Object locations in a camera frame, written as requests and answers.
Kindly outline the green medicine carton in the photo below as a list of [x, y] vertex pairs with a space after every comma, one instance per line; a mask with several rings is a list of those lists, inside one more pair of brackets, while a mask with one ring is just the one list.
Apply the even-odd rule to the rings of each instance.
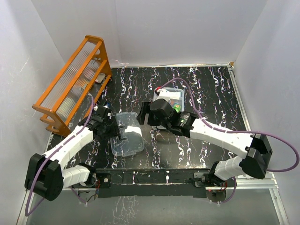
[[175, 109], [176, 112], [180, 112], [181, 106], [179, 104], [174, 104], [173, 109]]

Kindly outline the clear medicine kit box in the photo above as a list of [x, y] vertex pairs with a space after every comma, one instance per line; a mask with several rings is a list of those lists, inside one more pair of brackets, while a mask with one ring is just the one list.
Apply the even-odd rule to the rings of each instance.
[[161, 91], [154, 91], [153, 101], [157, 99], [166, 100], [177, 112], [182, 112], [185, 110], [184, 90], [163, 87]]

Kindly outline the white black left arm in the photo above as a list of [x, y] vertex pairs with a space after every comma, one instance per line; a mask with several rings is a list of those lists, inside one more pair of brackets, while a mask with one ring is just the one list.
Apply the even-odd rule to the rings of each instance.
[[108, 106], [98, 106], [84, 118], [64, 140], [44, 154], [34, 154], [29, 160], [25, 188], [44, 199], [53, 201], [61, 191], [78, 183], [87, 187], [96, 184], [93, 166], [80, 163], [67, 168], [68, 162], [93, 140], [118, 136], [116, 116]]

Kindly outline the clear kit lid black handle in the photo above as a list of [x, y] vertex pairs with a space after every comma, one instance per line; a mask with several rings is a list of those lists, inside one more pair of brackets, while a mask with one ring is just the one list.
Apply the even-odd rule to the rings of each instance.
[[129, 157], [144, 150], [144, 139], [135, 112], [116, 114], [120, 136], [110, 139], [112, 154], [116, 157]]

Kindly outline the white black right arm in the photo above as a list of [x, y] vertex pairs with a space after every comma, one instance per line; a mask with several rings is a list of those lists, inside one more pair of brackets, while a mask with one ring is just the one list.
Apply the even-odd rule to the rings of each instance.
[[218, 125], [205, 122], [198, 115], [177, 112], [166, 100], [144, 102], [137, 116], [140, 125], [163, 126], [177, 136], [206, 141], [233, 152], [236, 156], [217, 161], [210, 171], [196, 178], [205, 185], [221, 186], [230, 178], [248, 175], [264, 179], [272, 149], [266, 135], [235, 133]]

